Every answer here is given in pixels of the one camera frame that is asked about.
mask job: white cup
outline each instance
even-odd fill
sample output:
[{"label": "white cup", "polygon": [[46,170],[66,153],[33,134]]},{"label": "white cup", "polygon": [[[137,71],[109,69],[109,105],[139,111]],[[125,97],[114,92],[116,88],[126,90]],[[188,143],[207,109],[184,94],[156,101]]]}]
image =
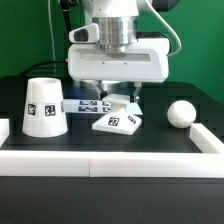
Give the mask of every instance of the white cup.
[{"label": "white cup", "polygon": [[54,137],[68,130],[61,81],[29,79],[23,119],[23,133],[32,137]]}]

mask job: green background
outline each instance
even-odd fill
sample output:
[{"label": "green background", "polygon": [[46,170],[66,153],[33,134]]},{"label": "green background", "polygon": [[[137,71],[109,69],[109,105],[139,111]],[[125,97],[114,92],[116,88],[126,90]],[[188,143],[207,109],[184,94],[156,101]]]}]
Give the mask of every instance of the green background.
[{"label": "green background", "polygon": [[[67,57],[63,17],[52,0],[56,58]],[[161,13],[178,33],[183,49],[170,58],[169,81],[187,82],[224,105],[224,1],[181,0]],[[84,24],[82,7],[70,10],[73,27]],[[29,66],[52,59],[47,0],[0,1],[0,77],[18,75]],[[140,31],[164,31],[150,14],[141,12]]]}]

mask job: black table surface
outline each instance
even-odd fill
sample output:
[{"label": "black table surface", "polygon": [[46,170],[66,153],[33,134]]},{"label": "black table surface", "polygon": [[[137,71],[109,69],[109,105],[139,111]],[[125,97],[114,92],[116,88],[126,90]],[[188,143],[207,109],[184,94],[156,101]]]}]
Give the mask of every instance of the black table surface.
[{"label": "black table surface", "polygon": [[[142,125],[133,136],[93,131],[99,114],[67,114],[69,131],[56,138],[22,133],[27,80],[0,80],[0,118],[10,119],[1,150],[200,153],[189,128],[173,128],[169,106],[188,100],[196,122],[224,139],[224,107],[190,84],[145,84]],[[63,79],[65,99],[96,99],[94,90]],[[133,88],[118,90],[127,94]],[[224,180],[192,178],[0,177],[0,223],[224,223]]]}]

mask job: white foam border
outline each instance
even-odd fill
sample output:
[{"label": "white foam border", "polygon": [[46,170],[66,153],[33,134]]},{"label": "white foam border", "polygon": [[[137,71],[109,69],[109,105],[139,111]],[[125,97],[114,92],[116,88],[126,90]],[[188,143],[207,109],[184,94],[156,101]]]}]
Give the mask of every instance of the white foam border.
[{"label": "white foam border", "polygon": [[0,150],[0,176],[224,178],[223,143],[201,125],[190,138],[209,141],[211,151],[206,144],[203,153]]}]

